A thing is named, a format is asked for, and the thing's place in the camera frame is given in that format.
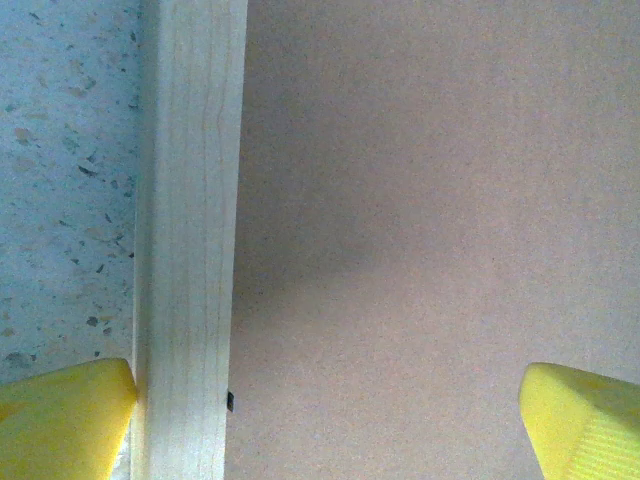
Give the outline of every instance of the wood grain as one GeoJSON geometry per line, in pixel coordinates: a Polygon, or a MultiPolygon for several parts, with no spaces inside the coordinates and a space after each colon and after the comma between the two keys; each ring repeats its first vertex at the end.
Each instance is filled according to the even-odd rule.
{"type": "Polygon", "coordinates": [[[224,473],[246,0],[143,0],[134,480],[224,473]]]}

